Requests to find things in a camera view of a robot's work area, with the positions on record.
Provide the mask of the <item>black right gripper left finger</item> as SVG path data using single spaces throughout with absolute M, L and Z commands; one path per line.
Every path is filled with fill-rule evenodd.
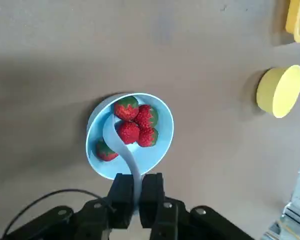
M 11 231 L 12 225 L 31 207 L 59 193 L 83 193 L 94 199 L 75 212 L 66 205 L 56 206 Z M 127 229 L 134 212 L 134 180 L 118 173 L 106 197 L 81 189 L 48 193 L 21 210 L 8 224 L 3 240 L 108 240 L 113 229 Z

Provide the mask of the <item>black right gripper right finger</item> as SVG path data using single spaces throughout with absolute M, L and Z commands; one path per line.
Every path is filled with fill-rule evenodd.
M 167 197 L 161 173 L 142 180 L 139 216 L 151 240 L 251 240 L 252 237 L 211 207 L 198 205 L 190 211 L 183 201 Z

